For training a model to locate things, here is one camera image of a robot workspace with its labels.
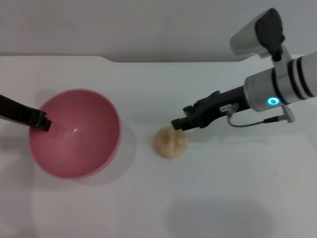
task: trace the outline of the blue led light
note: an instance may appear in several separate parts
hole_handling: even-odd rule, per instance
[[[279,99],[278,98],[269,98],[267,100],[267,103],[272,105],[272,106],[275,106],[275,105],[279,104]]]

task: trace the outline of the white tabletop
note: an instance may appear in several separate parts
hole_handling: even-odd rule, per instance
[[[292,105],[296,122],[232,128],[225,118],[189,131],[176,159],[152,147],[182,108],[272,67],[242,62],[114,63],[101,57],[0,57],[0,94],[31,107],[71,88],[105,94],[123,125],[114,160],[61,180],[32,161],[28,127],[0,120],[0,237],[315,238],[317,100]],[[247,110],[236,124],[279,115]]]

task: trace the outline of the pink bowl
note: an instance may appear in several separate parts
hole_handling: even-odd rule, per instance
[[[119,115],[100,93],[74,89],[48,100],[41,110],[49,131],[30,128],[32,154],[51,175],[78,179],[92,175],[114,157],[121,137]]]

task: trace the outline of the bowl rim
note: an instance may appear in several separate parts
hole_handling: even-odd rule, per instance
[[[63,176],[58,176],[58,175],[55,175],[55,174],[52,174],[51,172],[45,170],[40,164],[39,162],[37,161],[37,159],[35,158],[34,156],[34,153],[33,153],[33,150],[32,150],[32,145],[31,145],[31,139],[30,139],[30,133],[31,133],[31,127],[29,129],[29,133],[28,133],[28,137],[29,137],[29,147],[30,147],[30,150],[31,150],[31,153],[32,153],[32,157],[33,157],[33,160],[35,161],[35,163],[40,167],[40,169],[42,171],[44,171],[45,173],[55,177],[55,178],[59,178],[59,179],[82,179],[82,178],[85,178],[85,177],[88,177],[88,176],[91,176],[91,175],[94,175],[95,173],[98,173],[99,171],[101,171],[103,168],[105,168],[115,157],[117,151],[118,151],[118,148],[119,148],[119,145],[120,145],[120,142],[121,142],[121,133],[122,133],[122,125],[121,125],[121,120],[120,120],[120,116],[119,116],[119,113],[118,113],[118,110],[117,108],[114,106],[113,102],[107,98],[104,94],[102,93],[99,93],[95,90],[92,90],[92,89],[86,89],[86,88],[74,88],[74,89],[69,89],[69,90],[65,90],[63,92],[60,92],[60,93],[57,93],[56,95],[54,95],[53,97],[49,98],[46,102],[44,102],[41,106],[40,106],[40,110],[43,108],[43,106],[50,102],[51,100],[53,100],[54,98],[56,98],[57,96],[61,95],[61,94],[64,94],[64,93],[68,93],[68,92],[73,92],[73,91],[86,91],[86,92],[91,92],[91,93],[95,93],[101,97],[103,97],[108,103],[110,103],[110,105],[112,106],[112,108],[114,109],[114,112],[115,112],[115,115],[117,117],[117,120],[119,122],[119,135],[118,135],[118,139],[117,139],[117,142],[116,142],[116,145],[114,147],[114,149],[112,150],[112,153],[109,155],[109,157],[106,159],[106,161],[100,165],[98,168],[96,168],[95,170],[85,174],[85,175],[80,175],[80,176],[74,176],[74,177],[63,177]]]

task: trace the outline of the dough ball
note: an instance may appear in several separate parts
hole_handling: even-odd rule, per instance
[[[185,152],[187,141],[187,136],[181,129],[175,130],[172,126],[169,126],[158,131],[154,146],[161,156],[173,159]]]

